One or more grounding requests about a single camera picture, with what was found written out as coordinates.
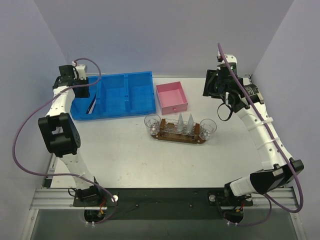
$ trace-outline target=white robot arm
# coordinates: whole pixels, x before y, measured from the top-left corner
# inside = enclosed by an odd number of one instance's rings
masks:
[[[55,96],[70,86],[88,83],[85,65],[64,65],[60,66],[59,70],[61,76],[56,79],[53,86]],[[96,182],[81,156],[80,136],[69,114],[73,100],[89,97],[89,89],[85,87],[74,89],[61,93],[52,102],[46,116],[39,118],[38,125],[48,151],[55,154],[67,166],[70,173]],[[95,186],[79,177],[73,177],[73,179],[79,198],[85,200],[89,197],[92,202],[94,202],[93,198],[99,198],[97,194],[99,191]]]
[[[225,57],[230,64],[231,70],[237,76],[237,59],[233,55],[225,55]],[[260,120],[254,108],[249,105],[244,93],[236,84],[220,54],[218,55],[218,62],[220,63],[217,70],[207,71],[203,96],[221,99],[231,113],[234,112],[238,115],[250,133],[262,163],[262,170],[227,183],[224,186],[226,197],[232,199],[251,193],[265,194],[287,184],[293,179],[293,174],[273,141],[276,141],[281,147],[297,174],[304,169],[302,161],[294,160],[280,141],[272,125],[273,119],[267,113],[264,99],[257,86],[254,84],[244,86],[243,79],[238,78],[264,121]],[[264,124],[269,126],[273,139]]]

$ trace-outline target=clear glass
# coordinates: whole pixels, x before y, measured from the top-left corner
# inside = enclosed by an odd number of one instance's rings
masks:
[[[217,124],[212,119],[206,118],[200,122],[200,138],[208,140],[217,130]]]
[[[146,130],[151,135],[156,135],[159,133],[160,123],[161,123],[161,118],[159,117],[159,115],[154,113],[147,115],[144,119]]]

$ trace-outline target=pink box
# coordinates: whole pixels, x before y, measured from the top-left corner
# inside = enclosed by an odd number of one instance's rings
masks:
[[[186,111],[188,101],[181,82],[156,85],[162,115]]]

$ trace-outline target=blue bin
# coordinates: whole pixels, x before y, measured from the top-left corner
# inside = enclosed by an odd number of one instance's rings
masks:
[[[93,83],[98,76],[90,76]],[[75,98],[71,105],[74,120],[92,120],[147,115],[156,112],[152,72],[103,75],[98,84],[89,87],[90,97]],[[91,114],[87,114],[96,96]]]

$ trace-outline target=white tabletop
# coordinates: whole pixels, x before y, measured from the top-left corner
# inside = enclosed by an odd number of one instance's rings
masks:
[[[219,99],[204,97],[204,78],[154,78],[153,86],[181,81],[188,108],[196,123],[209,118],[217,131],[204,144],[161,141],[152,138],[144,125],[145,116],[75,121],[80,151],[88,169],[106,188],[202,188],[223,187],[226,183],[262,169],[260,157],[242,121],[234,114],[219,120]],[[178,120],[180,113],[161,115]],[[221,117],[228,116],[221,107]],[[58,160],[55,173],[68,173]],[[52,188],[75,187],[72,177],[54,177]]]

